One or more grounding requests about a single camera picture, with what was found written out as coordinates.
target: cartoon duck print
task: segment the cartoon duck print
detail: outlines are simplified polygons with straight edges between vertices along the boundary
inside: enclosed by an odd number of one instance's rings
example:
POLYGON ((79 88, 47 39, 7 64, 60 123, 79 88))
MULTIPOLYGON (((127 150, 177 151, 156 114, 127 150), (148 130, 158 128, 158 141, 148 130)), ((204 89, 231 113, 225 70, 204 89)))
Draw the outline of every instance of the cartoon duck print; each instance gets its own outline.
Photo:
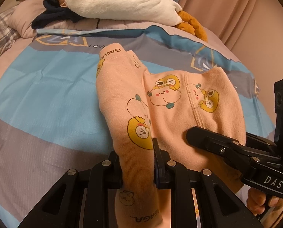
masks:
POLYGON ((134 204, 134 193, 124 190, 119 193, 119 201, 125 206, 132 206, 134 204))
POLYGON ((218 92, 215 90, 202 90, 202 93, 204 94, 204 99, 199 102, 200 108, 209 113, 214 112, 218 106, 218 92))
POLYGON ((99 72, 100 72, 100 70, 101 70, 101 68, 102 68, 102 65, 103 65, 103 62, 104 62, 104 61, 105 61, 104 59, 101 59, 101 60, 98 62, 97 71, 96 71, 96 78, 97 78, 97 76, 98 76, 98 74, 99 74, 99 72))
POLYGON ((128 101, 127 110, 132 116, 127 127, 130 140, 141 148, 153 150, 148 106, 136 95, 128 101))
POLYGON ((216 90, 209 90, 206 91, 204 89, 201 89, 200 83, 198 84, 188 84, 188 85, 194 85, 195 88, 193 89, 193 96, 198 102, 198 105, 200 108, 202 108, 204 111, 212 113, 216 110, 218 106, 219 101, 219 94, 216 90))
POLYGON ((166 77, 156 81, 155 86, 152 89, 159 89, 168 86, 171 90, 177 90, 180 88, 180 82, 177 76, 169 74, 166 77))
POLYGON ((170 74, 156 81, 155 86, 150 92, 147 92, 147 95, 153 105, 165 106, 171 109, 181 97, 179 88, 179 79, 177 76, 170 74))

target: finger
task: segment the finger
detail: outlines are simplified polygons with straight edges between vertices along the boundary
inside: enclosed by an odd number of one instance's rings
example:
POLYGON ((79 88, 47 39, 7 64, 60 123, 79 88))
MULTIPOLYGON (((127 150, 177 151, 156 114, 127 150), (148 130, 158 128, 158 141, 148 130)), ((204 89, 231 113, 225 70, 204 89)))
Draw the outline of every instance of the finger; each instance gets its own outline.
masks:
POLYGON ((265 206, 259 206, 252 198, 247 199, 247 207, 254 214, 262 214, 265 211, 265 206))
POLYGON ((248 197, 251 197, 259 206, 264 205, 266 201, 266 194, 255 188, 249 189, 248 197))
POLYGON ((276 204, 278 203, 279 200, 280 200, 280 198, 278 198, 276 196, 272 196, 271 199, 269 200, 268 206, 269 207, 276 206, 276 204))

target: pink sweatshirt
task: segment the pink sweatshirt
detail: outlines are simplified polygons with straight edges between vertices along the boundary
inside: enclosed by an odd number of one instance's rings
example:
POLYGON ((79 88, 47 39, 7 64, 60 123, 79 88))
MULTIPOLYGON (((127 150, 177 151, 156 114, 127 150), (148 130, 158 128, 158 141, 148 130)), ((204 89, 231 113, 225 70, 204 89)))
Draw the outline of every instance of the pink sweatshirt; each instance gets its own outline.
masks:
POLYGON ((203 74, 151 74, 134 52, 117 43, 99 56, 99 107, 123 170, 124 185, 115 199, 119 228, 170 227, 170 191, 158 191, 154 185, 153 137, 171 159, 188 169, 208 168, 232 191, 242 187, 240 173, 221 157, 185 141, 186 131, 199 126, 245 145, 242 107, 222 68, 203 74))

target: bed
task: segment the bed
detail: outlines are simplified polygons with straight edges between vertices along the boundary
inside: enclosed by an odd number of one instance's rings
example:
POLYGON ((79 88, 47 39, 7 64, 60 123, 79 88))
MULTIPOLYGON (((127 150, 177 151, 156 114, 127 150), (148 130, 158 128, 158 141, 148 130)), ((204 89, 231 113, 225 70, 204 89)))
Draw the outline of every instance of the bed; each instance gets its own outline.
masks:
MULTIPOLYGON (((87 19, 35 31, 31 22, 42 1, 14 8, 8 24, 19 36, 0 56, 0 219, 6 227, 18 227, 68 169, 89 169, 113 150, 95 88, 98 53, 113 42, 133 50, 152 73, 222 67, 237 90, 247 132, 273 140, 253 74, 209 29, 208 43, 153 22, 87 19)), ((238 196, 245 201, 246 190, 238 196)))

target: seam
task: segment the seam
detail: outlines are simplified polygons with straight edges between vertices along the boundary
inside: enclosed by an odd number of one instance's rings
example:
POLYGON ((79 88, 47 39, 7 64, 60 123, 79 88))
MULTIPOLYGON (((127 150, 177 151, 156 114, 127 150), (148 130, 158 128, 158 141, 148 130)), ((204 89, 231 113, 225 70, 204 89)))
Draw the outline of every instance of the seam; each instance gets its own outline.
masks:
POLYGON ((197 108, 193 108, 193 105, 197 106, 191 99, 191 96, 189 95, 189 88, 188 88, 188 76, 187 76, 187 72, 184 72, 184 85, 186 87, 186 92, 187 92, 187 95, 188 95, 188 98, 189 98, 189 101, 190 101, 190 107, 191 107, 191 110, 193 112, 193 115, 194 115, 194 119, 196 121, 196 125, 201 127, 201 128, 205 128, 204 127, 204 124, 203 124, 203 121, 202 121, 202 118, 200 116, 200 113, 198 111, 198 107, 197 108))

